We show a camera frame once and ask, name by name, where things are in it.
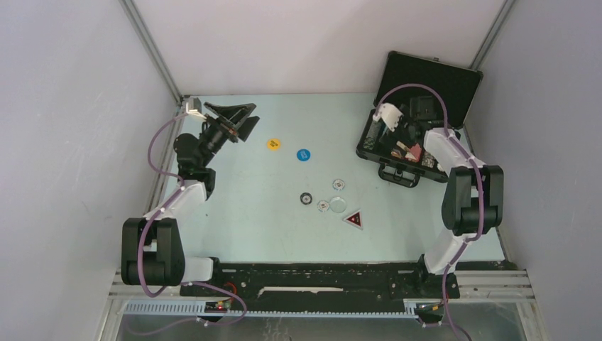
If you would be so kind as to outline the yellow round button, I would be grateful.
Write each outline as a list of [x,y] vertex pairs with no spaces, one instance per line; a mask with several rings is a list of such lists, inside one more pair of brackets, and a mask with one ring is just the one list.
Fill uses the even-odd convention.
[[281,141],[279,139],[269,139],[266,143],[266,146],[271,151],[277,151],[281,148]]

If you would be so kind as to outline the red playing card deck box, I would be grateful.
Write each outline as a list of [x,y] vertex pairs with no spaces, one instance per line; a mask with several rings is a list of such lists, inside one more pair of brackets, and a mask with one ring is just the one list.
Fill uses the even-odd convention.
[[417,163],[421,158],[422,148],[419,144],[409,147],[401,141],[397,141],[390,154],[394,158]]

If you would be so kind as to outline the blue round button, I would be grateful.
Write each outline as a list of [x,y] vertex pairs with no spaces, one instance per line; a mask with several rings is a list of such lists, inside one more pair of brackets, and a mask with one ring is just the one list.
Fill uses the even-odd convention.
[[299,161],[306,162],[310,160],[311,152],[306,148],[302,148],[297,151],[296,156]]

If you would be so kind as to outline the clear round dealer button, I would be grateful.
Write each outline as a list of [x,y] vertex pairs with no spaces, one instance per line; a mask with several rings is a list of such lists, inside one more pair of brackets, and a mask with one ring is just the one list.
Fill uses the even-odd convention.
[[344,213],[347,209],[347,202],[342,197],[333,197],[329,201],[329,209],[334,213]]

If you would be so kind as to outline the red black triangle marker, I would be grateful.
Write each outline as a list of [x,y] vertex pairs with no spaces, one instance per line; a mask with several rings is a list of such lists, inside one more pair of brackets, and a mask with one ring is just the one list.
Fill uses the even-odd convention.
[[359,230],[363,230],[363,219],[362,219],[361,210],[356,210],[355,212],[351,213],[349,216],[345,217],[342,221],[359,229]]

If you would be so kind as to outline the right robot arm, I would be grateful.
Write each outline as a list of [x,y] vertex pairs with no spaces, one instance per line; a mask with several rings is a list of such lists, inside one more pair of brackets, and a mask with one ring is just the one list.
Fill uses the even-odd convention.
[[503,218],[504,171],[484,163],[465,148],[450,128],[416,121],[400,107],[399,130],[405,142],[422,144],[448,177],[442,199],[443,230],[418,261],[413,288],[423,297],[433,296],[441,279],[453,273],[461,255]]

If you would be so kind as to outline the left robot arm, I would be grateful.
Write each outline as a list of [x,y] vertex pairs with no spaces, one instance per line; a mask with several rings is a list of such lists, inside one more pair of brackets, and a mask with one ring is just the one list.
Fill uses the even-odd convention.
[[223,290],[224,276],[215,271],[214,257],[186,255],[180,227],[206,202],[215,188],[216,172],[209,163],[223,145],[245,141],[259,117],[252,113],[253,103],[219,106],[209,102],[202,113],[200,101],[192,98],[177,119],[197,117],[202,121],[198,135],[180,134],[175,138],[177,182],[173,192],[157,207],[138,218],[129,218],[122,227],[121,279],[126,285],[142,286],[147,295],[150,286],[179,286],[197,282],[208,296]]

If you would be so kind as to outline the black poker set case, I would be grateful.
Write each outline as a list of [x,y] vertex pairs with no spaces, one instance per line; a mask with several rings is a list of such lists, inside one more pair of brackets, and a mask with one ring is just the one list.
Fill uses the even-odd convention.
[[[442,108],[444,124],[455,130],[457,137],[462,139],[461,129],[482,79],[483,73],[478,70],[391,51],[385,62],[383,77],[373,106],[390,103],[399,109],[399,106],[409,102],[411,97],[433,96]],[[422,145],[420,145],[422,155],[417,163],[392,157],[390,152],[399,141],[397,130],[389,131],[383,122],[381,122],[381,134],[375,148],[372,151],[362,148],[361,143],[374,113],[371,110],[368,114],[356,146],[356,155],[377,163],[378,175],[381,179],[406,188],[415,187],[421,178],[439,183],[447,181],[447,175],[439,164],[437,168],[422,166],[425,152]]]

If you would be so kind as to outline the green chip stack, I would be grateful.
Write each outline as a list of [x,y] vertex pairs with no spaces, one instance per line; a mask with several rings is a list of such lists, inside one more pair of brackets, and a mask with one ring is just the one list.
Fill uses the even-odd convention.
[[427,168],[437,168],[438,165],[436,158],[427,151],[423,153],[421,164]]

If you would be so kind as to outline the dark blue fifty chip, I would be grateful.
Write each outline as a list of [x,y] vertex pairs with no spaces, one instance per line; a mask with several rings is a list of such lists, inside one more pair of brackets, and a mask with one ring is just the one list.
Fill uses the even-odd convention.
[[300,202],[303,205],[310,205],[313,201],[313,197],[310,193],[304,192],[300,195]]

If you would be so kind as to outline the light blue ten chip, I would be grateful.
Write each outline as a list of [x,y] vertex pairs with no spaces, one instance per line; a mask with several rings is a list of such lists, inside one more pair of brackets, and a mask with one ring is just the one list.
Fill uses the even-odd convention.
[[329,207],[330,207],[329,203],[327,201],[325,201],[325,200],[320,200],[317,203],[317,209],[320,212],[327,212],[329,210]]
[[345,188],[345,186],[346,186],[346,183],[345,183],[345,182],[344,182],[342,179],[340,179],[340,178],[337,178],[337,179],[335,179],[335,180],[332,182],[332,187],[333,187],[333,189],[335,189],[336,191],[341,191],[341,190],[343,190],[343,189]]

